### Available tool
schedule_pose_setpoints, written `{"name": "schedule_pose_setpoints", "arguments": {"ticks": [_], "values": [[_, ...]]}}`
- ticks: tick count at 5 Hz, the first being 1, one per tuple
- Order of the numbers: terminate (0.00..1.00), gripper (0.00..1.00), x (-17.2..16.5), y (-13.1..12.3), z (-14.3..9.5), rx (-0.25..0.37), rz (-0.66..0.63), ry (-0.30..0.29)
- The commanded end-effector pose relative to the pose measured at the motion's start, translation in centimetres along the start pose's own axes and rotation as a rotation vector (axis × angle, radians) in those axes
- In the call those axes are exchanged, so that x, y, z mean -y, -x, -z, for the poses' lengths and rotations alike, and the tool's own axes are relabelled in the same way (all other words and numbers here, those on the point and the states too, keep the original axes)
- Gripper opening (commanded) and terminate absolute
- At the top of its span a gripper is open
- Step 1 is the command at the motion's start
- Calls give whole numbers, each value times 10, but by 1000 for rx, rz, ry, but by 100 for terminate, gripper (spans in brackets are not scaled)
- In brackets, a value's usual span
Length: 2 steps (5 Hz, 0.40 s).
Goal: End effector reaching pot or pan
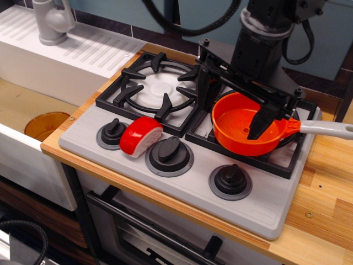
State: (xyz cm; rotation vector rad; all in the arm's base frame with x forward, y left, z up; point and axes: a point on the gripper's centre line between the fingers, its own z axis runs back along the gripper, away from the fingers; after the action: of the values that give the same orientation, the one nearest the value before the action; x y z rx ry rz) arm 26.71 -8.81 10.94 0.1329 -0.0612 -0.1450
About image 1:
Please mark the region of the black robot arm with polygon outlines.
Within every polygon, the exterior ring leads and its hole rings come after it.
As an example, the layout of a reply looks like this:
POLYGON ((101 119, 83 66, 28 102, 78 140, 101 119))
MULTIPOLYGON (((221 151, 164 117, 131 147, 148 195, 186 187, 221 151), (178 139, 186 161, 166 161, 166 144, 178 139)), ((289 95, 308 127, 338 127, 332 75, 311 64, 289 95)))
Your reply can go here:
POLYGON ((258 139, 274 120, 293 116, 305 92, 282 69, 295 25, 323 14, 325 1, 249 1, 240 14, 235 46, 218 41, 200 43, 196 61, 197 103, 213 105, 221 85, 260 104, 250 123, 249 140, 258 139))

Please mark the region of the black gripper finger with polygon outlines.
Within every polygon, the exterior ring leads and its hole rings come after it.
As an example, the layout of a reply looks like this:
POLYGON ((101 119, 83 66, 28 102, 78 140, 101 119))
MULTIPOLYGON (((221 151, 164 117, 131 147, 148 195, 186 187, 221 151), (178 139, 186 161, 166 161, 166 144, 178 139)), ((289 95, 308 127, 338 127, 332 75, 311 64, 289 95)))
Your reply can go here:
POLYGON ((200 67, 197 76, 197 103, 202 110, 208 108, 208 90, 211 75, 208 69, 200 67))
POLYGON ((250 123, 248 140, 257 140, 269 128, 277 116, 277 108, 272 104, 266 104, 254 115, 250 123))

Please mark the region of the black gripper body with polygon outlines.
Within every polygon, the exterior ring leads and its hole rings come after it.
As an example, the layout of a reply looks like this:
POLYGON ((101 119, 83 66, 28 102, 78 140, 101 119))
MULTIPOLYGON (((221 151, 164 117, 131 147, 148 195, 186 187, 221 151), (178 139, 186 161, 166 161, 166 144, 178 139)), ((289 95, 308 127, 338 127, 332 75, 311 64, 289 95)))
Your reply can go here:
POLYGON ((260 69, 261 61, 255 58, 255 50, 246 48, 245 62, 253 61, 254 73, 247 73, 235 67, 232 62, 236 50, 234 45, 211 39, 199 42, 199 58, 196 60, 197 76, 200 67, 208 69, 211 75, 208 90, 208 108, 215 102, 220 86, 225 85, 260 104, 272 104, 277 108, 275 119, 289 119, 297 103, 304 99, 306 93, 282 69, 280 62, 260 69))

